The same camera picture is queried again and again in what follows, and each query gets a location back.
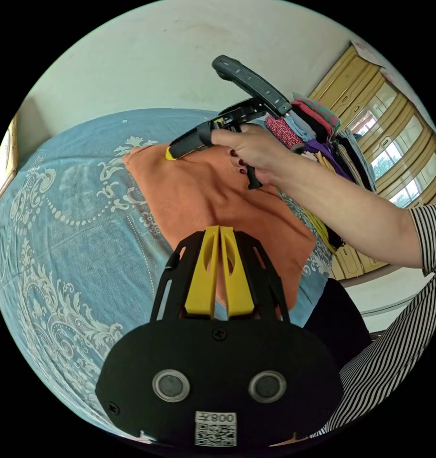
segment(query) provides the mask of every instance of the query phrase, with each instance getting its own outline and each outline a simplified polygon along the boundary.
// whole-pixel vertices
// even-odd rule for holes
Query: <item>hand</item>
[[[213,130],[212,143],[229,148],[231,162],[242,173],[247,172],[246,165],[255,167],[256,178],[262,184],[277,186],[291,152],[260,125],[242,124],[240,128],[241,133],[227,129]]]

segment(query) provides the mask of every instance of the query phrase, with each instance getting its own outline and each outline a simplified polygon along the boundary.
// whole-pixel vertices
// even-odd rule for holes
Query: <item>yellow tool tip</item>
[[[175,158],[170,154],[170,147],[168,147],[166,150],[166,159],[168,161],[175,161]]]

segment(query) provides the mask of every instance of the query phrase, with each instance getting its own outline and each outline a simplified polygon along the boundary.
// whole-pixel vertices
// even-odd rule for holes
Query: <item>striped shirt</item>
[[[434,276],[383,335],[344,366],[342,401],[311,437],[346,425],[388,397],[412,370],[436,329],[436,204],[410,212],[420,240],[423,274]]]

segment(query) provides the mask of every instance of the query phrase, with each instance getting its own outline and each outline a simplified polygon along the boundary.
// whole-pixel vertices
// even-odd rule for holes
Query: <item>glass window pane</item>
[[[409,205],[411,202],[409,193],[406,188],[399,191],[395,196],[390,199],[390,202],[393,202],[400,208],[404,208],[406,205]]]
[[[423,127],[416,116],[412,116],[401,133],[372,162],[375,178],[379,179],[406,154],[422,133]]]
[[[423,192],[436,177],[436,153],[429,159],[420,173],[414,178],[419,192]]]
[[[415,115],[412,116],[402,132],[394,139],[394,143],[396,143],[402,155],[409,151],[410,147],[422,133],[422,130],[423,127],[418,118]]]
[[[419,174],[390,199],[398,207],[404,208],[416,200],[436,177],[436,153],[434,153]]]
[[[378,180],[385,172],[393,167],[394,162],[391,160],[391,157],[387,154],[387,152],[384,151],[377,157],[377,159],[372,161],[371,165],[374,169],[375,179]]]
[[[0,145],[0,189],[7,179],[7,166],[10,151],[10,133],[7,130]]]
[[[348,128],[354,133],[364,135],[385,113],[396,98],[396,91],[384,83],[369,104],[360,111],[358,116],[350,123]]]

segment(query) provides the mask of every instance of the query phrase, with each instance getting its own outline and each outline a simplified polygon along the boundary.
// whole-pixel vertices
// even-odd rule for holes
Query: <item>bed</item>
[[[123,433],[100,407],[95,383],[115,342],[149,321],[171,252],[121,157],[134,146],[169,142],[214,115],[146,109],[78,125],[39,147],[0,198],[0,309],[7,327],[67,407],[117,435]],[[315,232],[296,203],[282,197]],[[293,323],[305,324],[331,264],[319,241],[304,268]],[[226,318],[219,305],[216,317]]]

